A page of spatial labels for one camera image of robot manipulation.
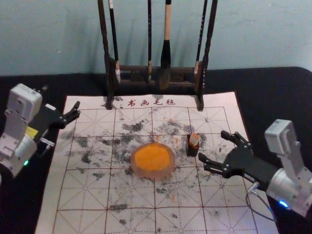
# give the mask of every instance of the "cable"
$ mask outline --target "cable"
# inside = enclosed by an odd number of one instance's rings
[[[260,215],[260,216],[262,216],[262,217],[264,217],[264,218],[266,218],[266,219],[268,219],[268,220],[273,221],[273,222],[276,223],[276,222],[277,222],[277,219],[276,219],[276,216],[275,216],[273,210],[271,209],[271,207],[262,199],[262,197],[260,197],[260,195],[259,195],[258,193],[254,192],[254,193],[251,193],[251,194],[254,194],[255,196],[257,196],[257,197],[264,203],[264,205],[265,205],[265,206],[268,208],[268,210],[271,212],[273,218],[269,218],[269,217],[265,216],[264,214],[261,214],[261,213],[259,213],[258,211],[255,211],[255,210],[251,207],[251,204],[248,203],[248,198],[249,198],[249,197],[248,197],[248,193],[246,193],[245,199],[246,199],[246,204],[247,204],[247,206],[249,207],[249,209],[251,209],[251,211],[255,212],[256,214],[258,214],[258,215]]]

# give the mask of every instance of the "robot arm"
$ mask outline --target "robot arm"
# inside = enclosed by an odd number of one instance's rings
[[[293,123],[277,119],[265,132],[271,152],[281,158],[283,168],[277,168],[254,156],[251,144],[239,133],[221,132],[221,137],[237,145],[223,163],[208,159],[199,153],[204,169],[225,178],[238,175],[253,182],[258,188],[303,217],[312,213],[312,173],[304,166]]]
[[[40,142],[46,149],[54,143],[45,139],[52,128],[63,129],[79,117],[79,102],[66,114],[60,113],[50,104],[42,104],[41,93],[23,84],[11,89],[7,104],[6,124],[0,137],[0,184],[14,178],[36,152]]]

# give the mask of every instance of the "blue led light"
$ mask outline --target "blue led light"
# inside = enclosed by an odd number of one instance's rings
[[[288,208],[288,205],[287,205],[287,203],[285,201],[279,201],[279,204],[281,204],[285,208]]]

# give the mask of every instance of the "black tablecloth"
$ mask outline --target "black tablecloth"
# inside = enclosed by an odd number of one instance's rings
[[[66,95],[106,95],[105,75],[69,74],[50,76],[0,77],[0,113],[7,103],[9,90],[18,83],[31,88],[45,84],[48,102],[63,110]],[[257,156],[279,166],[268,151],[264,131],[276,118],[293,121],[304,162],[312,171],[312,73],[299,67],[213,70],[208,72],[205,93],[236,91],[249,138]],[[122,86],[118,95],[158,94],[157,88]],[[169,88],[166,93],[194,94],[191,88]],[[4,127],[0,115],[0,133]],[[57,132],[49,139],[55,140]],[[53,152],[33,157],[15,180],[0,191],[0,233],[33,233],[36,228],[45,182]],[[273,199],[270,204],[278,218],[280,233],[312,233],[312,223],[294,212],[285,211]]]

